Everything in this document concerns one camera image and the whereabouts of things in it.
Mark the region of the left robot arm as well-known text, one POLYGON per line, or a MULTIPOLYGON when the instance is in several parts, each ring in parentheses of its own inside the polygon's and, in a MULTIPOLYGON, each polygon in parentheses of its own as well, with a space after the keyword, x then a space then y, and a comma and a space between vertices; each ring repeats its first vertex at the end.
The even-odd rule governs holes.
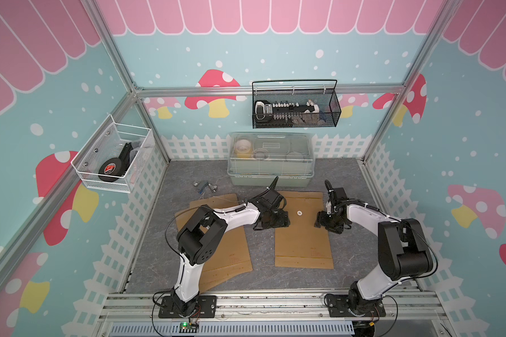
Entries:
POLYGON ((223 236, 236 228, 252 226, 254 230, 289 227, 285 210, 287 201, 272 188, 243 203, 226 209, 213 209, 207 204, 195 212, 177 234, 180 258, 177 282, 170 291, 170 304, 162 304, 159 317, 171 311, 181 317, 192 317, 201 310, 200 278, 204 264, 215 254, 223 236))

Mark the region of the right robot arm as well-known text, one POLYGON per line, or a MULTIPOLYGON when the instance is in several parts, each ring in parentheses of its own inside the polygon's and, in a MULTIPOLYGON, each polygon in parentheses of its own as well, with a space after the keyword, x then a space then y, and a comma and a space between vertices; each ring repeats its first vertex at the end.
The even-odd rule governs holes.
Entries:
POLYGON ((328 293, 324 303, 330 317, 385 316, 385 294, 408 281, 433 275, 439 266, 437 255, 427 240, 421 223, 414 218, 388 215, 360 199, 351 199, 344 188, 333 188, 325 181, 326 210, 317 215, 315 227, 342 234, 360 225, 378 237, 378 264, 364 278, 355 281, 347 295, 328 293))

